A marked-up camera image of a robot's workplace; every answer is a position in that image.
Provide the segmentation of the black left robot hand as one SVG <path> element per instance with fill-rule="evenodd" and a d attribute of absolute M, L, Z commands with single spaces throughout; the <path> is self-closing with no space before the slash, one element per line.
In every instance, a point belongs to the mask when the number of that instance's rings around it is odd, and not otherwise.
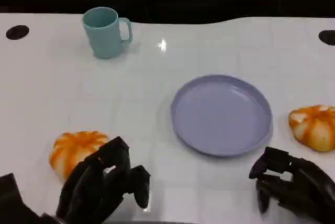
<path fill-rule="evenodd" d="M 103 223 L 133 194 L 137 205 L 149 203 L 150 174 L 130 166 L 129 147 L 121 137 L 99 147 L 79 162 L 66 180 L 56 211 L 65 223 Z"/>

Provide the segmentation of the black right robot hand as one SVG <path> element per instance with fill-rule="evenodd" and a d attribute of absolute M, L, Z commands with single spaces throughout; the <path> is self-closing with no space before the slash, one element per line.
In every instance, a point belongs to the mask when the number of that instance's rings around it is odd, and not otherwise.
<path fill-rule="evenodd" d="M 249 173 L 256 180 L 258 208 L 268 211 L 270 199 L 298 216 L 334 223 L 334 181 L 315 163 L 266 147 Z"/>

